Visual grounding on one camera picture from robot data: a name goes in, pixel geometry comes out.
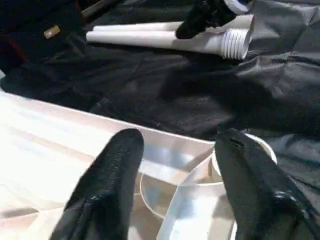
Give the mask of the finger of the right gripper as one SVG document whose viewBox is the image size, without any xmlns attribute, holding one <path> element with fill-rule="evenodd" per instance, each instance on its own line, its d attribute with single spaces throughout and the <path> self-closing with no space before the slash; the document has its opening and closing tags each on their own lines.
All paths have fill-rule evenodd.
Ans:
<svg viewBox="0 0 320 240">
<path fill-rule="evenodd" d="M 208 24 L 210 27 L 222 27 L 236 18 L 223 0 L 210 0 Z"/>
<path fill-rule="evenodd" d="M 175 30 L 176 38 L 188 40 L 199 33 L 203 33 L 211 25 L 214 11 L 215 4 L 213 1 L 196 1 L 186 19 Z"/>
</svg>

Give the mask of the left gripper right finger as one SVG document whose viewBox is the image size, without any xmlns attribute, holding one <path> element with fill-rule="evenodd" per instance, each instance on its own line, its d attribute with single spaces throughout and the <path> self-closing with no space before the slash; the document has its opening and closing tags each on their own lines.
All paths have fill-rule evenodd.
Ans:
<svg viewBox="0 0 320 240">
<path fill-rule="evenodd" d="M 216 136 L 215 156 L 237 240 L 318 240 L 320 213 L 256 141 L 236 129 Z"/>
</svg>

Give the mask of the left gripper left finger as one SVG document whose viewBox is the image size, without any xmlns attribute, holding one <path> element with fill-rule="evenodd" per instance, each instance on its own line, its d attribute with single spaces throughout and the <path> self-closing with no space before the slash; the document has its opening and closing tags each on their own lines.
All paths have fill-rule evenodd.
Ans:
<svg viewBox="0 0 320 240">
<path fill-rule="evenodd" d="M 144 153 L 136 128 L 117 132 L 79 179 L 52 240 L 126 240 Z"/>
</svg>

